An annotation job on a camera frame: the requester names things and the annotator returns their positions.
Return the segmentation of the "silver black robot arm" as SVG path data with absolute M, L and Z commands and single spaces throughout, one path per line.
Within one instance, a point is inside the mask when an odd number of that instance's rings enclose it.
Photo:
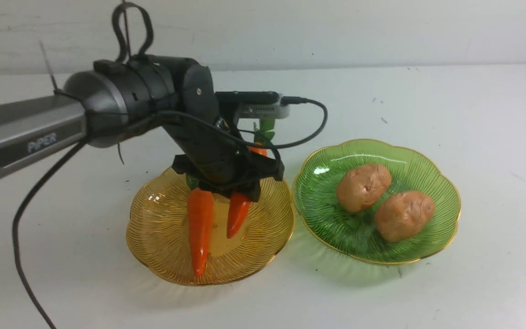
M 51 96 L 0 104 L 0 179 L 73 144 L 109 148 L 162 127 L 182 150 L 171 166 L 177 174 L 257 202 L 259 181 L 281 181 L 284 165 L 240 137 L 242 96 L 215 92 L 210 69 L 191 58 L 98 60 Z

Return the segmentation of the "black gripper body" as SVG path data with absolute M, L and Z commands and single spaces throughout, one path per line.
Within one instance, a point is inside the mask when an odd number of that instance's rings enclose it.
M 219 104 L 209 68 L 169 56 L 155 56 L 153 63 L 171 73 L 177 95 L 173 110 L 161 116 L 183 151 L 174 158 L 176 173 L 194 177 L 203 190 L 226 198 L 242 194 L 251 202 L 260 198 L 262 179 L 283 180 L 283 162 L 255 154 L 240 137 L 239 102 L 224 96 Z

